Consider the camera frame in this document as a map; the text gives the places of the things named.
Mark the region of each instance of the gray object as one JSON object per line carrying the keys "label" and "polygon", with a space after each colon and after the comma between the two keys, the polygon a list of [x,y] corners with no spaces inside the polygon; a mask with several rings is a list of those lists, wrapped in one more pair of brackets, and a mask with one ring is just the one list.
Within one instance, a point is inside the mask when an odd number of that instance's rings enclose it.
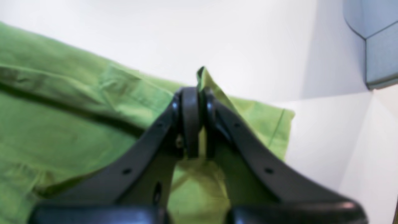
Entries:
{"label": "gray object", "polygon": [[366,84],[379,89],[398,83],[398,0],[345,0],[344,17],[366,40]]}

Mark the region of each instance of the green shirt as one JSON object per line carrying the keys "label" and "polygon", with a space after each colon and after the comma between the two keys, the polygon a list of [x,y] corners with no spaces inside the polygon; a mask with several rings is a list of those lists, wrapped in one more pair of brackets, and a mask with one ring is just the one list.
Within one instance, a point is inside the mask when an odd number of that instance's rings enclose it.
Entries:
{"label": "green shirt", "polygon": [[[198,88],[239,114],[283,159],[294,113],[226,96],[207,69]],[[0,224],[23,224],[35,204],[122,156],[183,84],[0,23]],[[176,223],[219,224],[229,208],[216,164],[180,161],[168,210]]]}

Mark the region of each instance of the hole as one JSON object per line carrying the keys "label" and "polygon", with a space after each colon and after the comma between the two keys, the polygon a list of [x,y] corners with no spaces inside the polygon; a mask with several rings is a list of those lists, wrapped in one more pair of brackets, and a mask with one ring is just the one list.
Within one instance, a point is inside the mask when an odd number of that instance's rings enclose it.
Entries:
{"label": "hole", "polygon": [[122,171],[122,174],[123,174],[123,175],[127,175],[127,174],[131,173],[132,171],[133,171],[132,169],[127,168],[127,169],[124,169],[124,170]]}
{"label": "hole", "polygon": [[162,184],[158,182],[153,191],[153,205],[157,205],[162,197]]}
{"label": "hole", "polygon": [[271,168],[266,168],[264,171],[268,174],[273,174],[273,169]]}

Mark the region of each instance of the black plastic arm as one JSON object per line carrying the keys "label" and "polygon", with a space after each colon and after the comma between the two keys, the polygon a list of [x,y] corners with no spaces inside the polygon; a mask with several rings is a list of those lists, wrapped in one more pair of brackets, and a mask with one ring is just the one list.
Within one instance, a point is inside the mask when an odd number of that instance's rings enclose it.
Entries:
{"label": "black plastic arm", "polygon": [[183,156],[183,148],[176,145],[180,114],[181,91],[127,153],[93,177],[43,201],[29,223],[169,223],[165,207],[174,167]]}
{"label": "black plastic arm", "polygon": [[361,206],[291,169],[205,88],[207,155],[226,176],[231,224],[367,223]]}

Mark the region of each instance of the green fabric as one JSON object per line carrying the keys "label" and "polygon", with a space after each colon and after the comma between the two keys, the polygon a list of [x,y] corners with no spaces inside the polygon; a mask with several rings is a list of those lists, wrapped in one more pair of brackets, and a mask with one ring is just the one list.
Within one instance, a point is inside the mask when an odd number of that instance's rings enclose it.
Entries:
{"label": "green fabric", "polygon": [[[0,23],[0,224],[26,223],[37,202],[106,167],[139,138],[99,115],[146,129],[180,86]],[[207,69],[198,75],[205,86],[283,159],[292,111],[226,96]],[[204,159],[178,163],[168,205],[176,223],[221,223],[229,201],[219,172]]]}

